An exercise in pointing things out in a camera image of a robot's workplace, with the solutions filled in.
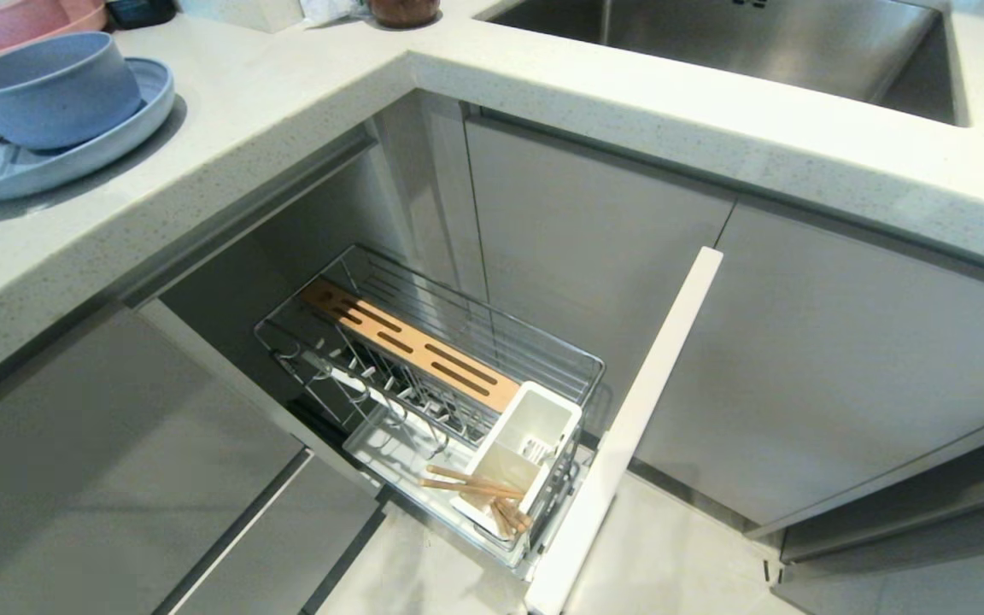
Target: stainless steel wire rack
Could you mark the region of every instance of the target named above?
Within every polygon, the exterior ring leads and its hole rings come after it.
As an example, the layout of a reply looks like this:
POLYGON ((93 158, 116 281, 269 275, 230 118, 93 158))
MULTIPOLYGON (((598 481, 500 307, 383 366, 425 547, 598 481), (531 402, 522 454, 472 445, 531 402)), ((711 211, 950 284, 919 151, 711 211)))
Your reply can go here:
POLYGON ((303 291, 320 280, 515 382, 537 382, 581 407, 594 393, 604 363, 360 245, 345 249, 254 328, 271 357, 347 435, 345 450, 470 542, 515 567, 538 542, 578 471, 574 455, 579 429, 571 435, 573 445, 551 462, 553 471, 531 509, 531 531, 510 542, 485 533, 449 505, 451 494, 422 488, 419 478, 429 463, 462 470, 500 415, 440 375, 407 362, 395 347, 355 334, 306 301, 303 291))

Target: speckled countertop surface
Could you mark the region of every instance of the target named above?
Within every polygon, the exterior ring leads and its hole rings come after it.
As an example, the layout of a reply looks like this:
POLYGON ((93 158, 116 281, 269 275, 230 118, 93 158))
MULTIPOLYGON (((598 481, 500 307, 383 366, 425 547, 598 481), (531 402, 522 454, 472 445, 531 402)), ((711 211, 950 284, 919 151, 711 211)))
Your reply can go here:
POLYGON ((160 148, 0 205, 0 361, 414 87, 984 258, 984 0, 950 8, 969 116, 962 128, 472 19, 514 1, 444 0, 442 19, 413 32, 355 22, 268 35, 183 15, 117 32, 126 55, 173 68, 183 105, 160 148))

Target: drawer front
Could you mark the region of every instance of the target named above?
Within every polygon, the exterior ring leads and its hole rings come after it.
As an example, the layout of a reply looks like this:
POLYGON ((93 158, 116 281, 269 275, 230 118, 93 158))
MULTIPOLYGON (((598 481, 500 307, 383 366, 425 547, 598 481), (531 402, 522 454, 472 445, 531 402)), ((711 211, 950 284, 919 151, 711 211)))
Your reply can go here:
POLYGON ((0 615, 153 612, 300 445, 127 311, 0 385, 0 615))
POLYGON ((378 510, 359 486, 307 449, 280 475, 273 498, 171 612, 291 615, 378 510))

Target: cabinet door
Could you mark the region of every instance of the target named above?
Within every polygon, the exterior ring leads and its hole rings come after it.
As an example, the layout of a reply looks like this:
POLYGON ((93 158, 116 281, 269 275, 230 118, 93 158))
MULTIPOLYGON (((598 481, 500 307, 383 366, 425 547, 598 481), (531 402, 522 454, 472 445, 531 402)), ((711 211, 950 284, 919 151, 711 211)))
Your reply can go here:
POLYGON ((601 435, 734 195, 491 120, 466 125, 489 303, 597 354, 601 435))
POLYGON ((637 450, 761 532, 984 443, 984 281, 828 224, 741 199, 637 450))
POLYGON ((564 505, 566 512, 557 534, 536 563, 524 598, 527 612, 560 615, 564 611, 571 587, 613 503, 618 483, 629 467, 644 428, 656 410, 722 260, 723 254, 715 249, 699 250, 659 332, 648 340, 647 354, 617 416, 602 437, 589 467, 581 470, 582 478, 577 479, 574 494, 564 505))
POLYGON ((0 386, 0 615, 152 612, 302 448, 127 311, 23 372, 0 386))
POLYGON ((308 455, 176 615, 296 615, 378 510, 350 480, 308 455))

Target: cabinet panel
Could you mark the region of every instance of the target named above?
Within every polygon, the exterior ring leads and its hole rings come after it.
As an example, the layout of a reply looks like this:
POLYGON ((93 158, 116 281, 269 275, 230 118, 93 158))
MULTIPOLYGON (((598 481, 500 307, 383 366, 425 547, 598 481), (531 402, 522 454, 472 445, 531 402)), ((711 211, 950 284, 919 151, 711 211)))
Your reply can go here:
POLYGON ((984 427, 983 281, 744 202, 641 459, 770 524, 984 427))
POLYGON ((177 615, 293 615, 378 510, 312 458, 180 607, 177 615))
POLYGON ((984 509, 789 565, 772 591, 811 615, 984 614, 984 509))
POLYGON ((136 315, 0 388, 0 615, 152 612, 300 444, 136 315))
POLYGON ((984 447, 866 498, 790 526, 781 561, 824 556, 984 507, 984 447))
POLYGON ((734 195, 500 122, 467 135, 489 302, 606 362, 600 435, 734 195))

